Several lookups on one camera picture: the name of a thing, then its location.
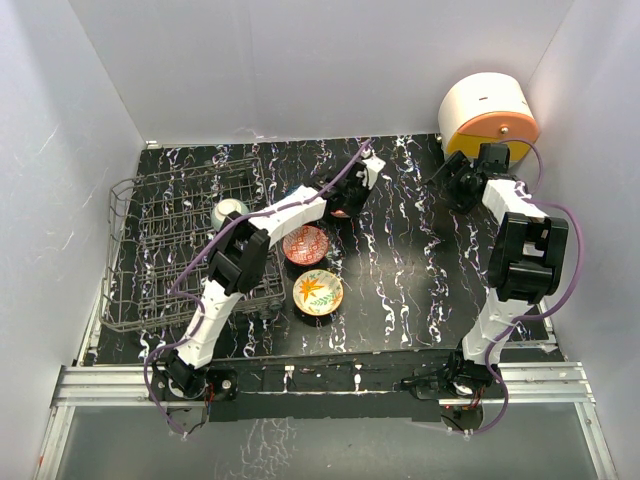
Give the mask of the orange leaf patterned bowl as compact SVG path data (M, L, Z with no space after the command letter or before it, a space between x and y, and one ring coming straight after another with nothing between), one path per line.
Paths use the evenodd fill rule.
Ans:
M350 214L348 214L347 212L343 211L343 210L333 210L330 212L331 216L334 218L338 218L338 219L349 219L351 217Z

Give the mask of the pale green ceramic bowl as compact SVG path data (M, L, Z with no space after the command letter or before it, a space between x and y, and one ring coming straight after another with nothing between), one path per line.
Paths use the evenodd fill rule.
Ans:
M211 212L211 224L215 232L219 232L223 227L224 221L231 213L245 215L249 209L245 203L238 199L226 198L220 200Z

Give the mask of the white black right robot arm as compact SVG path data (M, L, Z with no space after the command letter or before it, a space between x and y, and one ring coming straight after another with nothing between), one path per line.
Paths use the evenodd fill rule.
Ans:
M481 144L475 159L456 151L440 168L456 211L482 204L500 225L487 271L489 293L474 326L442 368L417 369L399 382L418 399L447 393L478 400L494 383L518 319L559 286L569 225L533 204L509 164L510 149L498 142Z

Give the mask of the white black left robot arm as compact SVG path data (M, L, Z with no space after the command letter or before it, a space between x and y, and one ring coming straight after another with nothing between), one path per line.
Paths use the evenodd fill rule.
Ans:
M241 297L261 281L271 248L294 230L341 211L362 210L386 162L356 154L338 170L312 177L284 199L261 210L229 213L220 231L188 265L170 293L195 302L195 312L181 339L158 347L154 361L167 352L167 383L194 399L206 387L206 367L222 328Z

